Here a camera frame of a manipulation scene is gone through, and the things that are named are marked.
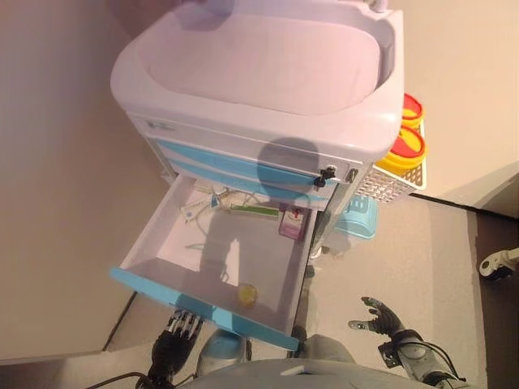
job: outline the black wire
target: black wire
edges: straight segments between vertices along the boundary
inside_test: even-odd
[[[439,349],[448,359],[448,363],[449,363],[449,367],[451,368],[451,370],[453,371],[454,375],[456,375],[456,377],[460,378],[460,376],[458,375],[457,371],[456,371],[456,368],[454,367],[454,364],[453,364],[453,361],[451,360],[451,357],[447,354],[447,352],[445,350],[443,350],[440,346],[438,346],[437,344],[434,344],[434,343],[431,343],[431,342],[425,342],[427,344],[429,344],[430,346],[432,347],[436,347],[437,349]]]
[[[97,383],[95,385],[92,385],[91,387],[87,387],[86,389],[97,389],[98,387],[103,387],[104,385],[108,385],[109,383],[114,383],[116,381],[119,381],[119,380],[125,379],[125,378],[129,378],[129,377],[139,377],[139,380],[142,380],[146,385],[149,386],[150,389],[157,389],[146,374],[138,373],[136,371],[118,375],[117,377],[107,379],[107,380],[103,381],[102,383]]]
[[[451,370],[451,373],[453,373],[454,377],[456,377],[457,379],[460,379],[457,375],[456,369],[454,368],[453,361],[451,361],[451,358],[448,356],[448,354],[440,347],[436,346],[433,343],[429,344],[429,343],[425,343],[425,342],[406,342],[406,341],[400,343],[399,346],[401,347],[406,344],[415,344],[417,346],[423,346],[423,347],[429,348],[433,353],[438,354],[438,356],[444,360],[445,365],[447,365],[447,367]]]
[[[194,377],[195,377],[194,374],[189,374],[189,375],[188,375],[187,377],[185,377],[181,382],[179,382],[179,383],[175,383],[175,386],[176,386],[176,387],[179,387],[180,385],[183,385],[184,383],[186,383],[188,379],[190,379],[190,378],[194,378]]]

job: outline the gray floor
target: gray floor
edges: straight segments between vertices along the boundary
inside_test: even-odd
[[[498,284],[480,284],[475,270],[491,252],[519,246],[517,240],[517,223],[421,199],[382,207],[375,239],[352,241],[343,255],[326,254],[316,263],[308,330],[342,342],[357,363],[384,370],[377,346],[385,338],[346,326],[348,320],[369,318],[361,296],[377,297],[407,327],[446,348],[469,382],[489,389],[519,387],[517,275]],[[109,352],[6,366],[0,369],[0,383],[11,389],[81,388],[129,370],[145,371],[152,342],[169,312],[138,296]],[[194,370],[197,350],[212,331],[210,325],[204,328],[178,379]],[[255,359],[285,355],[259,342],[253,350]],[[399,368],[392,372],[403,374]],[[130,387],[121,382],[110,388]]]

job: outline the purple package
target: purple package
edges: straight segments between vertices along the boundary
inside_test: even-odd
[[[306,208],[287,206],[279,225],[279,234],[298,240],[302,236],[307,213]]]

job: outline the red lid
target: red lid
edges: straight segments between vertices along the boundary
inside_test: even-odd
[[[420,144],[420,148],[418,150],[414,150],[402,137],[402,131],[407,131],[408,136],[415,137]],[[423,141],[422,136],[416,132],[415,130],[402,126],[400,129],[400,134],[398,134],[398,138],[393,144],[391,148],[391,152],[403,158],[416,158],[421,156],[425,152],[425,142]]]
[[[419,118],[422,115],[422,105],[418,103],[418,100],[416,100],[411,95],[408,95],[407,93],[404,94],[404,109],[408,109],[414,112],[414,116],[402,115],[402,118],[405,120],[413,120]]]

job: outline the blue drawer front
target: blue drawer front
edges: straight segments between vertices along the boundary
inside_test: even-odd
[[[264,185],[259,182],[248,181],[239,177],[230,176],[224,173],[218,173],[212,170],[203,169],[199,166],[194,166],[187,164],[186,162],[180,160],[174,160],[168,158],[168,161],[174,167],[175,165],[185,169],[199,177],[202,177],[206,180],[220,182],[225,186],[230,186],[238,190],[244,190],[250,193],[258,193],[261,195],[267,195],[273,197],[275,199],[286,199],[286,200],[307,200],[307,201],[327,201],[327,197],[315,196],[312,194],[304,194],[300,192],[295,192],[292,190],[286,190],[281,188],[276,188],[274,186]]]
[[[218,327],[235,332],[241,336],[256,338],[288,350],[296,350],[299,341],[283,332],[263,326],[242,316],[233,314],[217,306],[212,306],[194,297],[187,296],[177,290],[168,288],[157,282],[137,276],[119,267],[113,267],[110,275],[123,284],[133,288],[137,292],[166,304],[189,310],[214,322]]]
[[[314,185],[315,176],[276,169],[267,165],[256,164],[248,160],[222,156],[215,152],[207,152],[205,150],[199,150],[198,148],[183,146],[165,140],[159,140],[158,143],[162,147],[166,147],[173,152],[177,152],[182,156],[196,160],[204,165],[212,166],[215,169],[223,170],[227,173],[249,177],[259,182],[309,187]]]

